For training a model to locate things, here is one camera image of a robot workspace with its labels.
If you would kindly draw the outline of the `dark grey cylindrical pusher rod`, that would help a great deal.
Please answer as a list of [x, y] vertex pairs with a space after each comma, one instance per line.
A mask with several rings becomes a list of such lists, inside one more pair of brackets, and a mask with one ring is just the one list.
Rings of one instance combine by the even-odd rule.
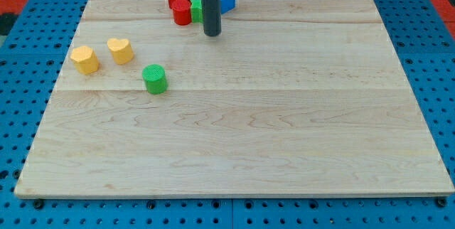
[[204, 34], [210, 37], [221, 34], [220, 0], [201, 0]]

